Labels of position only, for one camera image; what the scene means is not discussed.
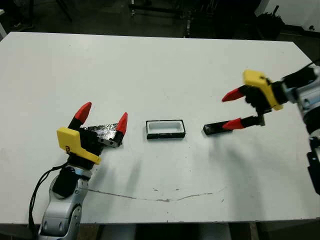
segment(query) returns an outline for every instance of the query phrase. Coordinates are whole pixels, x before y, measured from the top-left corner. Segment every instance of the black object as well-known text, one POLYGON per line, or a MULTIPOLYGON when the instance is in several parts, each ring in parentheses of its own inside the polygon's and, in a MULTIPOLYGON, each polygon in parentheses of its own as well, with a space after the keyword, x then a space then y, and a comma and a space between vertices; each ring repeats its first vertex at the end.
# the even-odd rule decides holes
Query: black object
POLYGON ((112 139, 113 141, 116 142, 117 146, 119 147, 122 144, 122 139, 124 138, 124 134, 120 131, 116 131, 114 138, 112 139))
POLYGON ((172 138, 184 138, 186 135, 186 129, 185 129, 185 125, 184 125, 184 121, 179 119, 179 120, 151 120, 151 121, 146 121, 145 122, 145 128, 146 128, 146 139, 172 139, 172 138), (150 124, 152 123, 158 123, 158 126, 156 126, 157 128, 157 132, 151 132, 151 129, 149 127, 150 124), (169 126, 170 128, 178 128, 178 126, 173 126, 173 122, 180 122, 180 131, 172 131, 172 132, 168 132, 168 131, 163 131, 161 124, 163 124, 164 127, 168 127, 168 124, 172 124, 171 126, 169 126))
POLYGON ((52 171, 56 171, 56 170, 59 170, 59 169, 63 169, 65 166, 67 166, 67 162, 60 165, 60 166, 54 166, 53 168, 51 168, 50 170, 46 171, 41 177, 40 179, 38 180, 35 188, 34 188, 34 191, 32 193, 32 197, 30 199, 30 204, 29 204, 29 219, 28 219, 28 228, 29 230, 31 231, 31 235, 32 235, 32 239, 36 239, 37 237, 37 230, 36 230, 36 225, 35 225, 35 222, 34 222, 34 218, 32 216, 32 211, 34 210, 34 206, 35 206, 35 201, 36 201, 36 196, 37 196, 37 191, 40 187, 40 185, 47 179, 47 177, 49 176, 49 174, 52 172, 52 171))
POLYGON ((73 167, 68 166, 62 168, 53 184, 52 191, 64 198, 67 198, 76 189, 77 182, 80 177, 81 176, 76 174, 73 167))
POLYGON ((276 16, 279 6, 277 5, 273 13, 263 13, 257 17, 257 26, 265 38, 275 39, 281 29, 285 26, 280 16, 276 16))
POLYGON ((320 129, 320 106, 310 110, 304 117, 303 121, 305 123, 306 129, 309 134, 313 133, 315 130, 320 129))
POLYGON ((289 88, 299 88, 312 83, 317 79, 313 67, 304 67, 299 71, 291 73, 283 78, 285 86, 289 88))
POLYGON ((203 131, 206 135, 232 132, 233 130, 225 129, 222 127, 227 122, 229 121, 220 121, 220 122, 206 124, 203 126, 203 131))
POLYGON ((320 195, 320 159, 318 159, 316 148, 320 147, 320 140, 316 137, 310 139, 311 152, 307 153, 308 161, 310 166, 308 166, 309 175, 317 194, 320 195))
POLYGON ((283 83, 281 81, 273 82, 271 85, 273 95, 279 104, 285 104, 286 102, 288 102, 287 96, 283 90, 282 85, 283 83))

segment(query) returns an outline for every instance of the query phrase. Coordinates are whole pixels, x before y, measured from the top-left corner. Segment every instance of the foil-wrapped object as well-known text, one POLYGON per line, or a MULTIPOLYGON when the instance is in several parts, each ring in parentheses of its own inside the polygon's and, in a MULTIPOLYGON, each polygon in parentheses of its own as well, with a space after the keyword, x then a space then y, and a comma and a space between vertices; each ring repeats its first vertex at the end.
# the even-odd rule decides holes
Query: foil-wrapped object
POLYGON ((96 132, 99 139, 109 140, 115 137, 117 125, 117 123, 114 123, 99 126, 87 126, 84 127, 84 129, 96 132))

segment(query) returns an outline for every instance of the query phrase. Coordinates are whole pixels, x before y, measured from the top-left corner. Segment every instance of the white table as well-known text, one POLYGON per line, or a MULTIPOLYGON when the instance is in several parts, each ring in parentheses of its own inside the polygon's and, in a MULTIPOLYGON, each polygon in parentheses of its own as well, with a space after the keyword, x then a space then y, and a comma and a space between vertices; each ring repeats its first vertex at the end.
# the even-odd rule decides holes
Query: white table
MULTIPOLYGON (((2 10, 2 9, 0 9, 0 16, 1 16, 2 14, 4 14, 4 13, 5 13, 5 11, 2 10)), ((7 36, 7 33, 6 33, 4 27, 2 26, 2 24, 1 24, 1 22, 0 22, 0 37, 1 37, 1 38, 4 38, 5 36, 7 36)))
MULTIPOLYGON (((87 101, 87 126, 115 123, 124 111, 128 126, 123 146, 106 149, 94 169, 83 223, 320 216, 297 106, 266 114, 265 127, 202 133, 255 113, 243 99, 221 102, 244 69, 277 81, 309 63, 294 43, 11 32, 0 56, 0 223, 27 222, 38 178, 67 159, 56 130, 87 101), (185 138, 147 140, 146 120, 167 119, 183 119, 185 138)), ((37 223, 56 174, 39 189, 37 223)))

